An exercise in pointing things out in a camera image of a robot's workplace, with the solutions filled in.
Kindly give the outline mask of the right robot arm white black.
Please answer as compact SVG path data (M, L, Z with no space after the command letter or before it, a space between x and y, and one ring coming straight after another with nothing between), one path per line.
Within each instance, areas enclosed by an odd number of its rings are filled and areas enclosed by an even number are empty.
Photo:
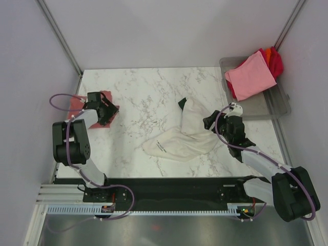
M229 113L215 111L204 118L204 128L218 136L233 158L252 167L266 179L248 178L235 188L235 197L242 202L254 197L271 204L286 222L297 218L314 220L320 210L320 201L308 171L303 167L280 164L261 151L246 137L241 107L229 109Z

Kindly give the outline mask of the white and green t-shirt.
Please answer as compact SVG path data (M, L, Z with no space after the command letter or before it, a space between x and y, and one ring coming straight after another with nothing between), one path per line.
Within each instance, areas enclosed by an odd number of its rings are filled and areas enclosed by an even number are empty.
M218 137L204 126L210 112L197 100L186 99L181 125L147 140L142 147L150 156L186 162L213 150Z

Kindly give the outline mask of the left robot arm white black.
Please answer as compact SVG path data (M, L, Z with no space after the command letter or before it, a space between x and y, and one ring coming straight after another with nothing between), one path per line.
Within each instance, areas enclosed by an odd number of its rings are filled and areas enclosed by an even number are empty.
M84 202L115 202L116 188L111 188L106 174L91 159L89 129L108 128L119 111L110 91L71 95L69 115L52 125L53 157L82 178Z

